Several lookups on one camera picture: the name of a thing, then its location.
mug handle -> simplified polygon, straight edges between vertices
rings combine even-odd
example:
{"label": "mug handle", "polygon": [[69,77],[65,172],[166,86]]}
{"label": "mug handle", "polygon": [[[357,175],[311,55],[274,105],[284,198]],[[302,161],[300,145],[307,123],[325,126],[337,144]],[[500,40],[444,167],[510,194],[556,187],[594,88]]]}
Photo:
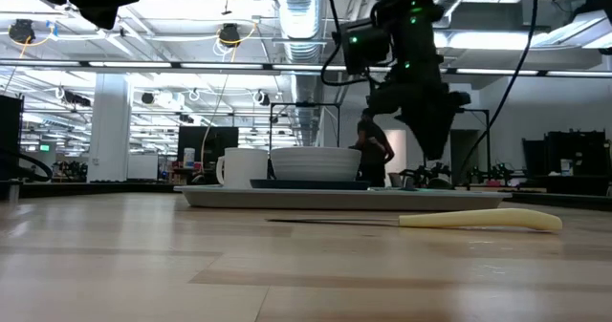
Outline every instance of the mug handle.
{"label": "mug handle", "polygon": [[226,157],[222,156],[217,160],[217,181],[220,184],[226,184],[225,180],[223,180],[223,167],[226,163]]}

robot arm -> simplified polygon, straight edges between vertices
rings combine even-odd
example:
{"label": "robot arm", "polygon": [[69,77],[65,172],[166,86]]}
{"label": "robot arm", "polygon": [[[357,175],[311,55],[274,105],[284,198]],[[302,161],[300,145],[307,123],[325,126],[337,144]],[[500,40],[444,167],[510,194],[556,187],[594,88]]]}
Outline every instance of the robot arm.
{"label": "robot arm", "polygon": [[374,117],[401,110],[397,120],[412,130],[430,160],[442,157],[457,109],[470,103],[442,81],[432,23],[444,10],[433,0],[381,0],[368,19],[340,27],[348,74],[366,75],[391,49],[396,63],[383,83],[373,83],[364,114]]}

gray plate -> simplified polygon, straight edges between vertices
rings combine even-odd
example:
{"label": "gray plate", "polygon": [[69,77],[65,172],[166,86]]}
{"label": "gray plate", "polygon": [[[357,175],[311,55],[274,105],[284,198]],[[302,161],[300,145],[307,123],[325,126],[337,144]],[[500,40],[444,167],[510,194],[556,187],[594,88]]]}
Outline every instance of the gray plate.
{"label": "gray plate", "polygon": [[424,190],[404,192],[305,189],[229,189],[177,186],[189,204],[224,208],[288,208],[393,211],[464,211],[497,208],[509,193]]}

knife handle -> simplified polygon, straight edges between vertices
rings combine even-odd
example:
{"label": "knife handle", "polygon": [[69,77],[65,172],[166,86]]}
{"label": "knife handle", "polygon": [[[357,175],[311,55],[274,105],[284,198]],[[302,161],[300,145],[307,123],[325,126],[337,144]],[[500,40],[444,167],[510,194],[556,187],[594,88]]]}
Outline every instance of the knife handle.
{"label": "knife handle", "polygon": [[402,227],[523,226],[535,230],[557,231],[563,222],[557,216],[524,208],[433,213],[400,216]]}

wooden table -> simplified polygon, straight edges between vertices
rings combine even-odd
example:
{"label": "wooden table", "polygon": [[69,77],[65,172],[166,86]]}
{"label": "wooden table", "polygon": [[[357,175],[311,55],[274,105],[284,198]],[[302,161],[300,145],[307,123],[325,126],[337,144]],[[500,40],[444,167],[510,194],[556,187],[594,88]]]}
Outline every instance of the wooden table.
{"label": "wooden table", "polygon": [[612,320],[612,215],[527,207],[566,229],[271,224],[397,214],[193,209],[171,194],[22,200],[0,219],[0,313],[8,322]]}

